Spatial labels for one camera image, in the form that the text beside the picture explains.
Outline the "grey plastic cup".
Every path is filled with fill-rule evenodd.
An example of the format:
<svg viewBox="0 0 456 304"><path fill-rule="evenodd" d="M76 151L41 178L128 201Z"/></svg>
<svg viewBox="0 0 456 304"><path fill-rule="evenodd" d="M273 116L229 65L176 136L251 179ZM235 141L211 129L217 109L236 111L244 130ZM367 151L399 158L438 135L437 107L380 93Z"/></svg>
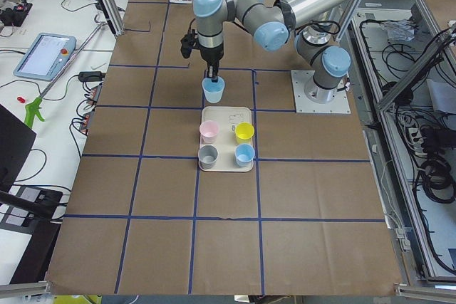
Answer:
<svg viewBox="0 0 456 304"><path fill-rule="evenodd" d="M199 166L202 169L213 168L217 162L218 155L218 150L213 145L202 146L198 151Z"/></svg>

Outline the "pink plastic cup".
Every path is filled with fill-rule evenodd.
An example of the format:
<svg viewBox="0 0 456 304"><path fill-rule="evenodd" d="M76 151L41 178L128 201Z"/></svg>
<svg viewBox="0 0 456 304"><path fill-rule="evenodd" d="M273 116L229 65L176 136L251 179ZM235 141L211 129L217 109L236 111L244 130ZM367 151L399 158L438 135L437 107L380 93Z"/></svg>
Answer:
<svg viewBox="0 0 456 304"><path fill-rule="evenodd" d="M204 144L212 144L217 140L219 125L214 120L206 120L200 124L199 133Z"/></svg>

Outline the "green handled grabber tool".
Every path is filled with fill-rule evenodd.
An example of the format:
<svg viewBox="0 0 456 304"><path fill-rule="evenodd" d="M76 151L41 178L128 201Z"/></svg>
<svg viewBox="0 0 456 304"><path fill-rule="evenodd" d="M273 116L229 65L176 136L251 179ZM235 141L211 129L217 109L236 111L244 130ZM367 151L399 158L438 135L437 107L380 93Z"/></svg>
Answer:
<svg viewBox="0 0 456 304"><path fill-rule="evenodd" d="M101 30L104 26L106 26L108 23L107 22L100 22L98 25L94 28L94 30L90 33L90 35L87 37L84 42L80 45L79 49L76 50L75 52L72 53L71 57L68 59L67 62L63 64L62 69L60 69L55 78L39 93L38 97L35 98L35 100L27 105L25 105L26 109L26 116L24 119L24 123L26 126L29 128L33 127L33 122L35 117L37 117L41 122L44 122L44 118L42 117L41 113L39 110L41 109L40 105L45 97L45 95L49 92L49 90L54 86L54 84L61 78L61 76L66 72L66 70L69 68L69 66L74 62L78 54L85 48L85 46L92 40L92 38Z"/></svg>

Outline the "light blue plastic cup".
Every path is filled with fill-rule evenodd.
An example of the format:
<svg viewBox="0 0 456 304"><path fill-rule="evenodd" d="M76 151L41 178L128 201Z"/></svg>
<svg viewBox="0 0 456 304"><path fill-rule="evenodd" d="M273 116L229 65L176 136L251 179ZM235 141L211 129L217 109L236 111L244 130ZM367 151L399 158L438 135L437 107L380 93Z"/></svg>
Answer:
<svg viewBox="0 0 456 304"><path fill-rule="evenodd" d="M218 103L222 99L224 87L225 81L221 76L217 79L204 78L202 81L204 97L209 103Z"/></svg>

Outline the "beige plastic tray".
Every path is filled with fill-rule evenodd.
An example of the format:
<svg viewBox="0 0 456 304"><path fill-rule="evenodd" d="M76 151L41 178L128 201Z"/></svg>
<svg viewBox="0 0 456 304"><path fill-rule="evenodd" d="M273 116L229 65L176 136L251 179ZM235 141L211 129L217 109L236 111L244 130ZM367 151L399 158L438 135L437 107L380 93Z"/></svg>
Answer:
<svg viewBox="0 0 456 304"><path fill-rule="evenodd" d="M246 107L207 106L202 110L201 122L208 120L219 125L219 133L212 143L218 151L218 158L209 169L205 169L201 162L199 167L206 172L249 172L254 166L254 160L242 167L236 162L235 149L238 144L235 127L242 122L252 124L251 110Z"/></svg>

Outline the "blue teach pendant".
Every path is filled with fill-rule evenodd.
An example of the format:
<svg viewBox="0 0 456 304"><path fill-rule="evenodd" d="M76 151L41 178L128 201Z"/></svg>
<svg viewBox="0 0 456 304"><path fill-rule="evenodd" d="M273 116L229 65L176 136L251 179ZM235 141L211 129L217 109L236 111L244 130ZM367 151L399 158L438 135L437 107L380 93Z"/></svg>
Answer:
<svg viewBox="0 0 456 304"><path fill-rule="evenodd" d="M13 74L20 78L51 81L76 48L76 38L40 33L27 50Z"/></svg>

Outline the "black power adapter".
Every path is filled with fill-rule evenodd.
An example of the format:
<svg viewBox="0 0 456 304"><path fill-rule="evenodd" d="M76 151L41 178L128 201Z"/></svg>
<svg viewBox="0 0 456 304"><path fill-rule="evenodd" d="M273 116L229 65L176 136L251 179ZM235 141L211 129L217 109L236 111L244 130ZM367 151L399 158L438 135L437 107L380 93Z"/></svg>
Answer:
<svg viewBox="0 0 456 304"><path fill-rule="evenodd" d="M78 74L80 82L100 82L104 79L105 73L101 71L81 71Z"/></svg>

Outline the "yellow plastic cup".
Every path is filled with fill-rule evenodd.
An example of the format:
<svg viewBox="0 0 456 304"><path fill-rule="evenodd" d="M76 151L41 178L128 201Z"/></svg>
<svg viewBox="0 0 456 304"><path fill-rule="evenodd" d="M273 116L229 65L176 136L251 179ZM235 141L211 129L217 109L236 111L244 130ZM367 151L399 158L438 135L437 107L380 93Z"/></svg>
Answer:
<svg viewBox="0 0 456 304"><path fill-rule="evenodd" d="M254 126L249 122L241 122L234 129L237 144L250 144L254 136Z"/></svg>

